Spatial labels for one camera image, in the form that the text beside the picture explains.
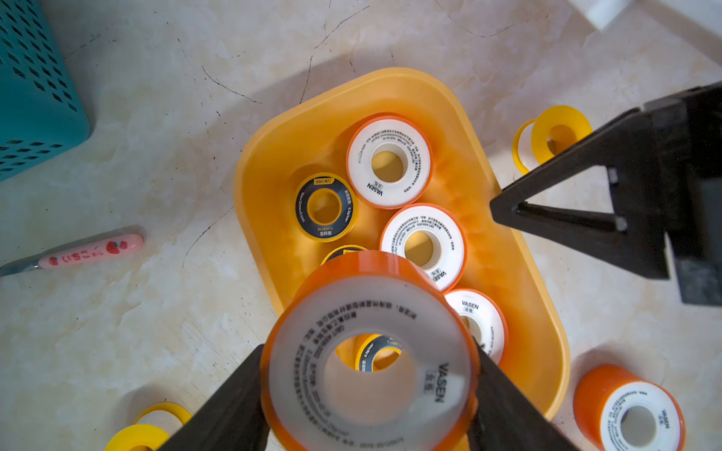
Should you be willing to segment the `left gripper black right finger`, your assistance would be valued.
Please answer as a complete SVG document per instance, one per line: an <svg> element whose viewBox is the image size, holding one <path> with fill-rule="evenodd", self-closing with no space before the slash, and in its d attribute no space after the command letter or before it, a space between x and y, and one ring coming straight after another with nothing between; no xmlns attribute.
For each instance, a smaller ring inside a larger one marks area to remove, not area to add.
<svg viewBox="0 0 722 451"><path fill-rule="evenodd" d="M575 450L481 348L478 409L467 431L472 450Z"/></svg>

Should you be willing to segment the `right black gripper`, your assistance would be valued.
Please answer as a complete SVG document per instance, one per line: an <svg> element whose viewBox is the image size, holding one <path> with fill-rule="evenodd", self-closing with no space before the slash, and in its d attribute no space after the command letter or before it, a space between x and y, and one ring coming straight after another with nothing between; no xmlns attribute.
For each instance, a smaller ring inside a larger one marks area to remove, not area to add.
<svg viewBox="0 0 722 451"><path fill-rule="evenodd" d="M669 278L666 231L682 301L720 307L721 84L647 112L621 114L513 182L491 214L648 279Z"/></svg>

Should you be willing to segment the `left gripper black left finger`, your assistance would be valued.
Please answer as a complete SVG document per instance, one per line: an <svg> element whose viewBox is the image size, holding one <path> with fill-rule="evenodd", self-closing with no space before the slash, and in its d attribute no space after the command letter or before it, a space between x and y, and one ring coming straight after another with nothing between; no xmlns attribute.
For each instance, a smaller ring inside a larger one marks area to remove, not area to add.
<svg viewBox="0 0 722 451"><path fill-rule="evenodd" d="M264 450L270 428L261 408L262 351L252 351L160 450Z"/></svg>

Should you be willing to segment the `orange white tape roll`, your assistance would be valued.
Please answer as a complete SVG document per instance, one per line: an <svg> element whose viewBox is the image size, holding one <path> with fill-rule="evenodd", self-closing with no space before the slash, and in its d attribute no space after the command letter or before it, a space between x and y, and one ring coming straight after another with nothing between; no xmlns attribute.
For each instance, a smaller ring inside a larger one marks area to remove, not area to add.
<svg viewBox="0 0 722 451"><path fill-rule="evenodd" d="M573 395L575 423L599 450L682 450L681 407L661 386L621 366L584 375Z"/></svg>
<svg viewBox="0 0 722 451"><path fill-rule="evenodd" d="M432 149L409 120L379 116L353 136L346 157L353 188L370 205L397 210L418 200L432 178Z"/></svg>
<svg viewBox="0 0 722 451"><path fill-rule="evenodd" d="M460 223L433 204L399 210L385 226L380 249L415 263L442 292L453 289L466 268L468 246Z"/></svg>
<svg viewBox="0 0 722 451"><path fill-rule="evenodd" d="M421 268L362 251L315 270L261 359L261 404L289 450L451 450L475 415L479 353Z"/></svg>
<svg viewBox="0 0 722 451"><path fill-rule="evenodd" d="M481 349L499 365L509 338L506 319L498 305L489 296L473 289L453 289L445 298Z"/></svg>

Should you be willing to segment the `black yellow tape roll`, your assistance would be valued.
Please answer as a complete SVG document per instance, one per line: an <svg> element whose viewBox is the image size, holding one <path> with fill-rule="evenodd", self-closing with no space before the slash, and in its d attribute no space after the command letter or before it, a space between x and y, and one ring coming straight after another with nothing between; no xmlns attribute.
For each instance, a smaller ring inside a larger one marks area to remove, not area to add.
<svg viewBox="0 0 722 451"><path fill-rule="evenodd" d="M340 176L322 172L297 188L294 215L302 233L317 242L333 242L349 234L357 220L357 201Z"/></svg>
<svg viewBox="0 0 722 451"><path fill-rule="evenodd" d="M366 251L367 248L358 244L344 244L340 247L337 247L333 251L329 252L322 260L322 264L327 263L327 261L331 259L335 259L336 257L341 257L343 255L349 254L349 253L355 253L355 252L361 252Z"/></svg>
<svg viewBox="0 0 722 451"><path fill-rule="evenodd" d="M400 342L382 334L363 334L355 340L353 368L377 372L391 366L402 354Z"/></svg>

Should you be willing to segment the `yellow plastic storage box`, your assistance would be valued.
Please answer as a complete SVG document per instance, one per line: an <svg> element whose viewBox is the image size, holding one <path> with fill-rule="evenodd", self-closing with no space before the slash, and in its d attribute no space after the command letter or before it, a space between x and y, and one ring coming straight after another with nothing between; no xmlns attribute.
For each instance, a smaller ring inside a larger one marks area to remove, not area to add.
<svg viewBox="0 0 722 451"><path fill-rule="evenodd" d="M500 187L464 108L422 71L360 76L269 120L250 138L236 168L234 202L274 311L285 310L332 249L297 224L297 187L317 173L344 176L355 132L383 115L410 120L427 139L434 167L422 201L446 209L466 235L459 284L500 307L509 328L502 370L553 418L570 381L565 331L523 236L492 218L489 204Z"/></svg>

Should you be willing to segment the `yellow tape roll upper left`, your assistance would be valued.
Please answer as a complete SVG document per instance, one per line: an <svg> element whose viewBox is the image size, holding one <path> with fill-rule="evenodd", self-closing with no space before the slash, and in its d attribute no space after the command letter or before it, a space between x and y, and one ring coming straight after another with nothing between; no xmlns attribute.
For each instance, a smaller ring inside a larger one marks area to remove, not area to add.
<svg viewBox="0 0 722 451"><path fill-rule="evenodd" d="M148 407L139 415L135 424L154 426L172 436L186 425L191 417L191 413L182 405L173 402L162 402Z"/></svg>

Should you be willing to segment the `yellow tape roll upper right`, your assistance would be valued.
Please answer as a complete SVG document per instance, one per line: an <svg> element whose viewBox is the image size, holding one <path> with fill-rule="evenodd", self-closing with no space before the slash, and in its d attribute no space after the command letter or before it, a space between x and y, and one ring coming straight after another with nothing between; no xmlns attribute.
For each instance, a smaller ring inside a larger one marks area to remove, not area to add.
<svg viewBox="0 0 722 451"><path fill-rule="evenodd" d="M530 170L523 164L519 153L519 141L524 130L532 125L530 146L540 165L548 162L593 132L592 124L577 109L568 105L548 108L537 118L525 122L515 133L511 154L516 168L522 175Z"/></svg>

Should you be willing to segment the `yellow tape roll far left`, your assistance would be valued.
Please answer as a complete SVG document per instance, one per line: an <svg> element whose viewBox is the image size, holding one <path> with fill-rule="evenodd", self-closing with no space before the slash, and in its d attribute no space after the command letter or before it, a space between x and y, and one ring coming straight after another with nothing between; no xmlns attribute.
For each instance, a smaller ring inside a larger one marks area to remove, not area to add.
<svg viewBox="0 0 722 451"><path fill-rule="evenodd" d="M169 438L165 430L154 425L133 425L119 431L105 451L158 450Z"/></svg>

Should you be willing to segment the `teal plastic basket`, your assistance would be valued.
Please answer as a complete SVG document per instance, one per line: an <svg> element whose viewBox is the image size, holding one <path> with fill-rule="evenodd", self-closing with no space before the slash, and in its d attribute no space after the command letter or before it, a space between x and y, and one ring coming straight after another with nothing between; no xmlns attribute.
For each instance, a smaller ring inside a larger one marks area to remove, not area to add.
<svg viewBox="0 0 722 451"><path fill-rule="evenodd" d="M1 180L88 140L88 115L38 1L1 1Z"/></svg>

